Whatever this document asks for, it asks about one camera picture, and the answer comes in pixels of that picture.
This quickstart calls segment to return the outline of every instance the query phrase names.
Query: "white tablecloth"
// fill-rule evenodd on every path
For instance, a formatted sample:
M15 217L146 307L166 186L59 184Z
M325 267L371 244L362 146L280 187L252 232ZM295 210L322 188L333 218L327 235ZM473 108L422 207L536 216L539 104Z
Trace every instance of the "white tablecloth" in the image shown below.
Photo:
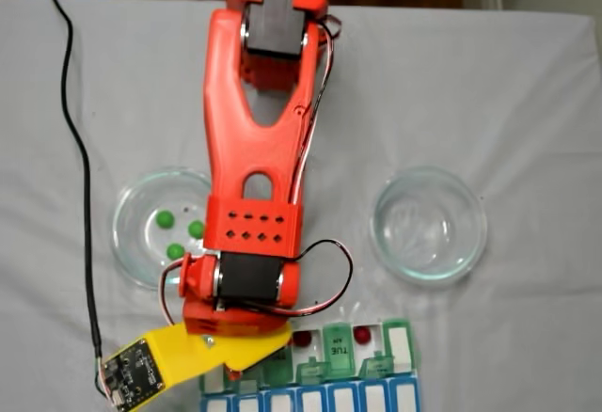
M109 221L120 188L140 174L208 171L201 81L219 4L62 1L76 30L69 99L93 168L96 293L110 354L162 325L154 293L116 270ZM333 12L344 31L309 160L304 241L341 238L358 267L337 307L298 325L411 319L427 412L602 410L602 87L593 22ZM92 385L82 168L60 109L66 35L50 0L0 0L7 412L103 410ZM482 262L443 292L391 277L370 249L375 194L416 165L460 175L489 219ZM339 261L313 261L303 267L306 301L325 299L341 276ZM193 382L149 410L194 411L197 399Z

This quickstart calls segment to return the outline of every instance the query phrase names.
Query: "black cable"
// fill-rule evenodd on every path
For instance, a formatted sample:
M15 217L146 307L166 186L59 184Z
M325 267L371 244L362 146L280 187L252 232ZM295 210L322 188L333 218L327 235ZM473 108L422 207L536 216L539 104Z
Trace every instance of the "black cable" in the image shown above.
M87 156L86 146L80 137L67 104L67 74L69 73L69 62L71 59L71 50L73 48L73 24L71 19L60 6L58 0L53 0L56 9L67 24L67 48L63 59L63 69L60 77L60 99L63 108L63 117L71 131L73 139L82 156L82 166L84 168L84 266L86 279L86 299L87 313L90 320L90 332L92 335L92 344L94 345L94 356L103 358L103 342L101 340L101 329L98 326L98 314L96 312L96 300L94 298L94 280L92 275L92 219L91 219L91 198L90 198L90 161Z

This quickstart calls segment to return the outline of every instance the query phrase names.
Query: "green bead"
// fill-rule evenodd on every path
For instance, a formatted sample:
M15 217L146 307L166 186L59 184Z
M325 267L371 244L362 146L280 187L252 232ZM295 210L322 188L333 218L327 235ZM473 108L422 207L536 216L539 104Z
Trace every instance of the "green bead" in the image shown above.
M167 247L167 256L170 260L181 259L184 256L184 246L172 243Z
M176 222L176 218L171 211L163 210L157 213L155 221L161 229L171 229Z
M205 225L200 221L192 221L188 225L188 234L200 240L205 234Z

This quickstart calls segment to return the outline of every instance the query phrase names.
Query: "empty glass bowl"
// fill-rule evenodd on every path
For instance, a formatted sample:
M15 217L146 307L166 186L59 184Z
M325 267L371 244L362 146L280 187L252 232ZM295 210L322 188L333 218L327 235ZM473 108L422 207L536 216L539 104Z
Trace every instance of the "empty glass bowl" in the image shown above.
M120 267L141 286L156 289L159 276L183 252L202 255L211 183L187 168L166 168L123 189L113 218L112 246ZM177 274L167 278L177 284Z
M400 277L428 286L467 274L483 254L487 233L481 202L437 167L413 167L387 182L370 227L379 259Z

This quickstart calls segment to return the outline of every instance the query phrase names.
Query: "red pill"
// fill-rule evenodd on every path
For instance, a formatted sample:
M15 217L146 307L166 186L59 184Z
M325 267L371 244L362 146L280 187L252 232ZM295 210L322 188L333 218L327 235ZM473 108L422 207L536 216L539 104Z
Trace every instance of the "red pill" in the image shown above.
M354 339L356 339L358 344L370 343L370 340L372 339L370 329L365 325L354 327Z
M300 348L307 348L311 344L311 332L300 330L293 334L293 343Z

